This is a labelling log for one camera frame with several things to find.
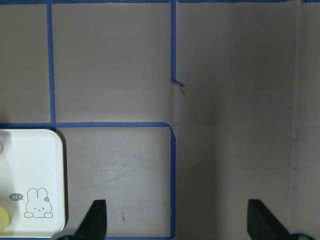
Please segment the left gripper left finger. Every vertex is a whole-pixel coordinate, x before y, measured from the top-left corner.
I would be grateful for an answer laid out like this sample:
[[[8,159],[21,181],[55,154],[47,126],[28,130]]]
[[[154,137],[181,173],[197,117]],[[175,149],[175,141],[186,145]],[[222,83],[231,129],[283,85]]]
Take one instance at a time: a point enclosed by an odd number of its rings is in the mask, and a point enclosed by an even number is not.
[[[105,199],[94,200],[77,229],[63,230],[54,240],[104,240],[107,234],[107,204]]]

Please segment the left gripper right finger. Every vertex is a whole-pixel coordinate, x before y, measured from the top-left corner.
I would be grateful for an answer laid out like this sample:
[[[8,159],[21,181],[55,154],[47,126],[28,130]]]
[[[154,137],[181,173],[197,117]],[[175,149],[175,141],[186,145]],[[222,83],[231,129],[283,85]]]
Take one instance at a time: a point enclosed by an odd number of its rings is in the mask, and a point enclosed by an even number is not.
[[[247,233],[251,240],[314,240],[301,232],[289,232],[260,199],[247,204]]]

